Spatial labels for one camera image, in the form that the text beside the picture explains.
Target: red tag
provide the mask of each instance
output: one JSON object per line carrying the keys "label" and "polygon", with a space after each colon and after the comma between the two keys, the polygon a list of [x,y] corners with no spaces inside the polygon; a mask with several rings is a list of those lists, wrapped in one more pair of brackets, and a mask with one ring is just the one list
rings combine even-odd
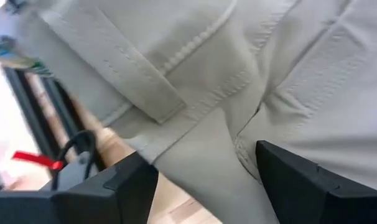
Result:
{"label": "red tag", "polygon": [[61,170],[63,168],[62,161],[54,161],[46,156],[43,155],[35,155],[28,152],[21,152],[17,151],[14,153],[13,159],[21,159],[24,161],[35,162],[36,164],[40,164],[46,167],[49,167],[53,170]]}

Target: black cable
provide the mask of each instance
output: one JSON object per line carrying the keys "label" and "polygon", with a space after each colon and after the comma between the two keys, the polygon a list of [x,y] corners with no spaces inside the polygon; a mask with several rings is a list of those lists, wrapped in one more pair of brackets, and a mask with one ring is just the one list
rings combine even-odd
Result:
{"label": "black cable", "polygon": [[[71,98],[62,87],[61,83],[50,78],[43,78],[42,83],[68,137],[72,138],[77,132],[85,130],[85,125],[81,117],[77,113]],[[75,145],[75,152],[77,154],[85,152],[86,149],[87,145],[85,141],[78,141]],[[94,157],[96,168],[99,171],[106,169],[106,165],[98,151],[95,151]]]}
{"label": "black cable", "polygon": [[[62,161],[65,159],[65,155],[67,154],[68,150],[71,149],[74,145],[77,144],[77,142],[81,139],[85,139],[88,141],[88,151],[90,153],[89,159],[86,164],[85,168],[85,173],[83,176],[83,180],[86,180],[89,178],[90,170],[94,162],[94,155],[96,151],[96,136],[93,133],[93,131],[90,130],[83,130],[78,132],[74,137],[72,137],[61,149],[60,154],[57,156],[58,161]],[[57,190],[58,187],[58,173],[59,170],[55,170],[53,174],[53,179],[52,179],[52,190]]]}

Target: stitching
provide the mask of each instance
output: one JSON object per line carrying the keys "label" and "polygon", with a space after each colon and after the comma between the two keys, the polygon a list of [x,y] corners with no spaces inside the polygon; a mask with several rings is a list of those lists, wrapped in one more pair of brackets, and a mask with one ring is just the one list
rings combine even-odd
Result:
{"label": "stitching", "polygon": [[254,48],[250,49],[255,56],[259,55],[260,50],[266,45],[278,23],[282,18],[284,18],[290,9],[296,5],[297,2],[298,0],[284,1],[282,5],[276,9],[276,12],[272,12],[270,16],[268,16],[268,18],[260,24],[261,31],[255,33],[255,35],[258,37],[252,40]]}
{"label": "stitching", "polygon": [[[87,11],[85,11],[82,7],[78,7],[79,8],[79,10],[81,10],[81,12],[82,13],[84,13],[84,14],[87,14],[87,15],[89,15],[91,18],[92,18],[92,20],[95,22],[95,24],[96,24],[96,27],[97,27],[97,29],[98,30],[100,30],[100,32],[101,32],[101,34],[104,36],[104,37],[106,37],[106,40],[108,41],[108,42],[110,42],[111,44],[113,44],[114,45],[114,47],[117,47],[117,49],[136,67],[136,68],[138,68],[139,69],[139,71],[149,80],[147,83],[148,84],[150,84],[150,85],[152,85],[152,86],[156,86],[156,83],[153,81],[154,79],[153,79],[153,77],[151,77],[150,75],[148,75],[148,73],[147,73],[147,71],[140,65],[140,64],[138,64],[138,62],[136,61],[136,60],[133,60],[124,50],[123,50],[123,48],[122,48],[122,46],[120,46],[119,44],[117,44],[114,40],[113,40],[113,38],[112,37],[110,37],[107,33],[106,33],[106,31],[104,30],[104,29],[102,29],[101,28],[101,26],[100,26],[100,24],[97,22],[97,20],[90,14],[90,13],[88,13]],[[101,12],[101,14],[107,19],[107,21],[109,21],[112,25],[113,25],[113,23],[107,18],[107,16],[104,14],[104,12],[101,10],[101,9],[99,9],[97,6],[96,6],[96,9],[99,11],[99,12]],[[111,64],[107,61],[107,60],[104,60],[104,62],[107,64],[107,66],[109,66],[109,68],[112,70],[112,71],[114,71],[114,73],[117,75],[117,77],[123,82],[123,81],[125,81],[124,80],[124,77],[123,77],[123,75],[121,74],[121,73],[119,73],[119,72],[117,72],[112,66],[111,66]],[[179,106],[179,105],[182,105],[182,102],[181,102],[181,99],[172,107],[172,109],[170,110],[170,111],[168,111],[167,113],[164,113],[161,117],[158,117],[157,119],[158,120],[160,120],[160,121],[163,121],[163,120],[165,120],[165,119],[167,119],[167,117],[171,114],[171,113],[173,113],[175,110],[176,110],[176,108]]]}
{"label": "stitching", "polygon": [[159,69],[162,75],[174,69],[182,60],[190,55],[196,48],[202,45],[209,37],[211,37],[231,16],[237,0],[233,0],[228,6],[227,10],[217,19],[213,24],[208,26],[205,31],[199,33],[180,50],[178,50],[173,57],[170,57]]}
{"label": "stitching", "polygon": [[285,139],[289,139],[295,132],[297,132],[303,125],[308,123],[311,118],[313,118],[317,112],[320,111],[323,104],[334,95],[334,93],[348,80],[348,75],[354,71],[356,68],[359,67],[359,65],[364,62],[364,57],[361,57],[359,55],[350,57],[345,62],[345,66],[340,69],[340,76],[336,80],[330,80],[328,83],[322,88],[326,94],[320,96],[318,99],[316,99],[315,103],[313,104],[313,111],[308,115],[308,117],[304,118],[297,126],[291,129],[286,135]]}
{"label": "stitching", "polygon": [[[292,91],[294,91],[295,88],[297,88],[298,86],[301,86],[303,83],[308,82],[310,78],[314,77],[314,76],[308,76],[304,73],[308,69],[312,68],[316,64],[316,62],[319,63],[320,60],[328,59],[328,57],[331,55],[331,53],[335,50],[337,45],[340,43],[339,40],[341,40],[343,35],[344,35],[344,31],[338,31],[337,34],[332,37],[332,41],[330,42],[330,45],[327,46],[326,49],[321,54],[318,54],[319,57],[312,57],[308,63],[304,64],[304,66],[302,68],[300,68],[298,71],[296,71],[299,74],[296,78],[292,77],[291,80],[287,79],[287,82],[292,83],[291,86],[287,88],[288,93],[292,93]],[[322,73],[326,69],[328,69],[328,67],[323,68],[322,70],[319,70],[317,73]],[[296,80],[298,78],[303,77],[303,76],[305,76],[305,77],[302,80],[300,80],[299,82],[296,82]]]}
{"label": "stitching", "polygon": [[[71,25],[71,23],[67,22],[59,13],[49,11],[49,13],[52,13],[53,15],[57,16],[58,19],[60,19],[61,22],[63,22],[70,30],[75,34],[75,37],[81,42],[85,43],[87,46],[90,46],[90,44],[82,37],[82,35],[79,34],[79,32]],[[117,72],[112,66],[109,66],[112,71]],[[106,113],[102,118],[99,118],[101,123],[104,123],[107,119],[113,116],[113,114],[117,111],[119,111],[124,106],[127,106],[127,104],[130,104],[129,107],[132,107],[131,103],[122,102],[120,103],[115,109],[112,109],[110,112]]]}
{"label": "stitching", "polygon": [[253,161],[249,160],[248,152],[242,148],[239,144],[239,148],[235,148],[235,152],[237,155],[238,160],[243,164],[243,167],[254,177],[254,179],[262,185],[261,179],[256,172],[257,166],[254,164]]}
{"label": "stitching", "polygon": [[[246,71],[241,71],[238,74],[234,76],[230,76],[227,80],[225,80],[221,85],[214,88],[212,91],[209,91],[203,98],[198,100],[193,106],[191,106],[186,111],[183,111],[183,116],[186,116],[191,119],[190,123],[191,126],[189,126],[187,129],[185,126],[179,129],[179,131],[183,131],[184,133],[181,134],[177,139],[171,140],[171,144],[168,146],[167,149],[163,150],[161,153],[155,156],[153,161],[155,161],[159,156],[161,156],[163,153],[167,152],[168,149],[170,149],[175,142],[177,142],[179,139],[185,136],[192,128],[195,127],[195,125],[205,116],[207,115],[214,107],[225,98],[231,96],[232,94],[236,93],[238,90],[241,90],[246,85],[252,82],[252,76],[249,76],[247,79],[245,79],[243,76],[247,74]],[[244,83],[240,83],[239,85],[231,84],[231,81],[234,79],[240,79]],[[206,104],[205,102],[207,99],[210,98],[213,101],[212,105]],[[154,136],[150,141],[148,141],[145,145],[140,147],[138,151],[146,150],[149,145],[151,145],[156,139],[158,139],[158,136]]]}

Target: wooden floor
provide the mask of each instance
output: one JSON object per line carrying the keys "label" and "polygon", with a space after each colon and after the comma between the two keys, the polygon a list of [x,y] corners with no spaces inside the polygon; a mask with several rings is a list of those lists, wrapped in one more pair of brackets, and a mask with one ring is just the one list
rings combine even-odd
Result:
{"label": "wooden floor", "polygon": [[[61,145],[64,144],[67,141],[66,134],[61,128],[60,121],[56,117],[47,95],[44,93],[36,77],[30,76],[29,78],[56,137]],[[0,160],[2,160],[1,164],[3,164],[1,167],[2,173],[8,178],[8,186],[11,190],[38,189],[49,179],[45,169],[22,162],[10,161],[9,159],[11,154],[16,150],[36,151],[36,149],[34,140],[30,137],[29,130],[24,124],[21,112],[18,106],[16,106],[15,99],[7,88],[6,80],[0,77],[0,124],[6,125],[6,127],[3,126],[0,128],[15,129],[13,132],[0,131]],[[85,120],[85,125],[96,131],[98,136],[98,149],[107,166],[111,166],[133,152],[133,150],[125,145],[112,130],[102,127],[92,115],[87,113],[77,103],[76,105]],[[19,122],[4,123],[6,120]],[[72,153],[68,155],[69,159],[73,159],[73,157],[74,155]],[[216,224],[221,222],[190,195],[160,174],[148,223]]]}

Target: seam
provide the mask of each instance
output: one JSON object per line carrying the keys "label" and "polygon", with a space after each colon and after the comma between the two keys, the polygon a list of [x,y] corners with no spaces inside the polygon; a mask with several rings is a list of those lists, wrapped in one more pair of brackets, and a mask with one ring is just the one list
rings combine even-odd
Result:
{"label": "seam", "polygon": [[246,169],[246,171],[250,175],[252,175],[253,179],[255,179],[258,182],[258,184],[263,185],[260,175],[257,175],[257,173],[255,172],[255,170],[258,167],[255,165],[253,161],[248,159],[249,158],[248,152],[244,150],[243,148],[239,148],[239,149],[235,149],[235,153],[238,160],[242,163],[244,169]]}
{"label": "seam", "polygon": [[297,126],[288,131],[284,139],[289,139],[294,133],[296,133],[301,127],[303,127],[303,125],[308,123],[317,114],[317,112],[320,111],[324,103],[329,98],[331,98],[341,86],[345,84],[345,82],[348,80],[349,74],[351,74],[352,71],[358,68],[364,61],[364,57],[361,57],[359,55],[347,59],[345,66],[340,69],[340,74],[338,75],[338,77],[334,80],[329,80],[328,83],[321,88],[324,92],[326,92],[326,94],[323,94],[318,99],[315,99],[315,102],[312,105],[306,106],[308,108],[312,106],[311,113],[308,114],[308,116],[304,118]]}
{"label": "seam", "polygon": [[[147,79],[148,79],[148,84],[150,84],[150,85],[152,85],[152,86],[154,86],[155,84],[155,82],[153,81],[153,78],[151,77],[151,76],[149,76],[148,74],[147,74],[147,72],[145,71],[145,69],[144,68],[142,68],[141,66],[140,66],[140,64],[138,64],[138,62],[137,61],[135,61],[135,60],[133,60],[124,50],[123,50],[123,48],[122,48],[122,46],[120,46],[119,44],[117,44],[107,33],[106,33],[106,31],[101,27],[101,25],[99,24],[99,22],[90,14],[90,13],[88,13],[88,11],[86,10],[86,9],[84,9],[83,7],[81,7],[79,4],[77,4],[76,3],[76,7],[78,8],[78,10],[79,11],[81,11],[82,12],[82,15],[86,15],[86,18],[88,18],[90,21],[92,21],[92,23],[95,25],[95,29],[101,34],[101,36],[102,36],[102,39],[103,40],[105,40],[105,41],[107,41],[108,43],[110,43],[111,45],[113,45],[114,46],[114,48],[117,48],[118,49],[118,51],[121,53],[121,54],[123,54],[127,59],[128,59],[128,61],[131,63],[131,64],[133,64]],[[97,10],[99,10],[101,13],[102,13],[102,15],[105,17],[105,19],[107,20],[107,21],[109,21],[109,19],[107,18],[107,16],[100,10],[100,9],[98,9],[97,7],[96,7],[96,9]],[[83,43],[85,43],[87,46],[90,46],[90,44],[87,42],[87,41],[85,41],[85,39],[79,34],[79,32],[76,30],[76,28],[74,28],[74,26],[71,24],[71,23],[69,23],[69,22],[67,22],[60,14],[58,14],[58,13],[56,13],[56,12],[52,12],[53,14],[55,14],[65,25],[67,25],[67,27],[69,27],[70,28],[70,30],[72,31],[72,34],[74,34],[74,36],[75,37],[77,37],[77,39],[80,41],[80,42],[83,42]],[[102,59],[102,62],[103,62],[103,64],[105,64],[106,65],[106,68],[108,68],[108,70],[109,71],[111,71],[112,73],[114,73],[115,74],[115,76],[114,76],[114,78],[118,78],[118,79],[120,79],[121,81],[124,81],[124,77],[122,76],[122,74],[120,73],[120,72],[118,72],[113,66],[112,66],[112,64],[110,64],[110,62],[108,61],[108,60],[106,60],[105,58],[103,58]],[[161,117],[158,117],[157,119],[158,120],[161,120],[161,121],[163,121],[163,120],[165,120],[165,119],[167,119],[167,116],[168,115],[170,115],[171,113],[173,113],[175,110],[176,110],[176,108],[178,108],[178,107],[180,107],[181,105],[183,105],[183,103],[180,101],[180,102],[178,102],[176,105],[174,105],[173,107],[172,107],[172,109],[170,110],[170,111],[168,111],[167,113],[165,113],[163,116],[161,116]],[[116,108],[115,110],[113,110],[112,112],[110,112],[108,115],[106,115],[106,117],[105,118],[103,118],[103,120],[107,120],[107,119],[110,119],[111,117],[114,117],[114,116],[116,116],[114,113],[115,112],[117,112],[118,110],[120,110],[122,107],[124,107],[124,105],[121,105],[120,107],[118,107],[118,108]]]}
{"label": "seam", "polygon": [[[183,132],[177,138],[170,140],[170,144],[162,150],[162,152],[156,152],[154,158],[151,158],[152,162],[155,162],[159,156],[163,153],[167,152],[176,142],[182,139],[187,133],[190,132],[198,122],[204,118],[209,112],[214,109],[219,102],[223,101],[225,98],[228,98],[231,95],[234,95],[249,83],[253,81],[253,77],[250,75],[249,77],[245,78],[244,75],[247,74],[247,71],[243,70],[236,75],[230,76],[226,79],[222,84],[214,88],[212,91],[209,91],[203,98],[198,100],[193,106],[191,106],[186,111],[183,111],[181,116],[186,117],[188,119],[184,119],[182,122],[189,122],[190,124],[187,126],[186,124],[176,124],[177,132]],[[242,82],[234,84],[232,81],[239,79]],[[146,150],[156,139],[159,139],[158,135],[155,135],[150,141],[148,141],[145,145],[137,149],[138,151]]]}
{"label": "seam", "polygon": [[165,76],[169,71],[173,70],[182,60],[187,58],[195,49],[202,45],[207,39],[209,39],[231,16],[235,9],[238,0],[233,0],[228,6],[227,10],[205,31],[199,33],[191,41],[188,41],[183,47],[178,50],[173,57],[168,58],[161,68],[160,74]]}
{"label": "seam", "polygon": [[296,65],[298,65],[298,63],[300,63],[301,59],[304,58],[306,56],[306,54],[308,54],[309,52],[311,52],[311,49],[313,48],[313,46],[320,40],[322,39],[325,34],[331,29],[334,27],[334,25],[336,23],[338,23],[338,21],[340,20],[341,18],[341,15],[346,11],[346,9],[348,8],[348,6],[351,4],[352,0],[346,0],[345,3],[343,3],[343,5],[341,5],[341,9],[340,9],[340,12],[330,21],[328,22],[326,25],[326,27],[324,27],[316,36],[314,39],[312,39],[305,47],[304,47],[304,50],[299,54],[299,57],[297,59],[294,60],[294,66],[291,67],[291,69],[287,72],[287,75],[286,75],[286,78],[283,79],[280,83],[278,83],[277,85],[275,85],[274,87],[272,87],[266,94],[265,96],[263,97],[264,99],[267,98],[272,92],[275,92],[283,83],[285,83],[285,80],[287,80],[289,78],[289,74],[291,74],[291,72],[293,71],[293,69],[296,67]]}
{"label": "seam", "polygon": [[[75,34],[75,37],[82,42],[85,43],[87,46],[90,46],[90,44],[79,34],[79,32],[71,25],[71,23],[67,22],[59,13],[49,11],[49,13],[52,13],[53,15],[57,16],[58,19],[61,20],[67,27],[70,28],[70,30]],[[132,104],[130,102],[123,102],[119,104],[115,109],[112,109],[110,112],[108,112],[106,115],[104,115],[102,118],[99,118],[100,122],[105,124],[105,123],[110,123],[112,121],[109,121],[110,118],[116,116],[115,113],[124,108],[125,106],[128,106],[126,110],[128,110],[130,107],[132,107]]]}
{"label": "seam", "polygon": [[[313,57],[302,68],[298,69],[298,71],[293,71],[295,73],[298,73],[299,75],[298,75],[297,78],[292,77],[290,79],[288,79],[288,78],[286,79],[286,82],[291,82],[292,83],[290,85],[290,87],[287,88],[287,92],[288,93],[292,93],[298,86],[303,85],[304,83],[306,83],[306,82],[309,81],[309,78],[312,78],[311,76],[304,75],[303,72],[306,71],[306,70],[308,70],[309,68],[312,68],[316,64],[316,62],[319,63],[320,60],[328,59],[328,57],[335,50],[335,48],[338,47],[338,44],[340,43],[340,39],[342,38],[343,35],[344,35],[344,31],[338,31],[332,37],[333,41],[327,46],[327,49],[323,50],[322,54],[319,57]],[[327,69],[329,69],[329,68],[325,67],[325,68],[317,71],[317,73],[323,73]],[[283,88],[284,85],[285,85],[285,82],[281,83],[281,85],[278,87],[278,89]]]}
{"label": "seam", "polygon": [[286,14],[288,14],[291,9],[298,4],[300,0],[286,0],[284,1],[280,7],[276,9],[275,12],[272,12],[268,18],[263,21],[259,26],[261,31],[255,33],[257,36],[252,40],[252,44],[254,45],[250,51],[253,55],[259,55],[261,49],[266,45],[268,42],[271,34],[277,27],[278,23],[283,19]]}
{"label": "seam", "polygon": [[[341,36],[342,36],[343,34],[344,34],[343,31],[338,31],[338,32],[333,36],[333,42],[331,43],[331,45],[329,45],[329,46],[327,47],[327,49],[326,49],[325,51],[322,52],[322,54],[326,55],[326,56],[322,56],[322,58],[327,58],[327,56],[330,55],[331,51],[335,50],[335,47],[336,47],[336,45],[339,43],[339,40],[340,40],[340,38],[341,38]],[[301,73],[301,72],[303,72],[305,69],[308,69],[308,68],[310,68],[311,66],[313,66],[313,65],[316,63],[316,61],[318,61],[318,59],[319,59],[319,58],[310,58],[308,62],[306,62],[306,61],[302,61],[302,63],[298,63],[298,64],[296,65],[296,67],[299,67],[298,71],[295,71],[295,69],[293,69],[293,71],[291,71],[291,73],[294,73],[294,72],[299,72],[299,73]],[[282,83],[280,83],[280,85],[278,85],[278,86],[274,89],[274,91],[278,91],[279,89],[281,89],[281,88],[282,88],[287,82],[290,82],[290,83],[294,82],[294,81],[292,80],[293,78],[291,78],[291,77],[292,77],[292,75],[289,74],[288,77],[287,77],[284,81],[282,81]],[[307,81],[307,79],[306,79],[306,77],[305,77],[303,80],[300,81],[300,83],[304,83],[304,82],[306,82],[306,81]],[[299,86],[299,85],[295,85],[295,82],[294,82],[294,84],[292,84],[290,87],[287,88],[287,91],[288,91],[289,93],[292,93],[292,90],[293,90],[295,87],[297,87],[297,86]],[[249,124],[249,122],[250,122],[250,121],[253,119],[253,117],[256,115],[257,111],[258,111],[258,110],[256,110],[256,111],[253,113],[252,117],[251,117],[251,118],[248,120],[248,122],[243,126],[243,128],[238,132],[237,136],[239,136],[239,135],[241,134],[241,132],[247,127],[247,125]]]}

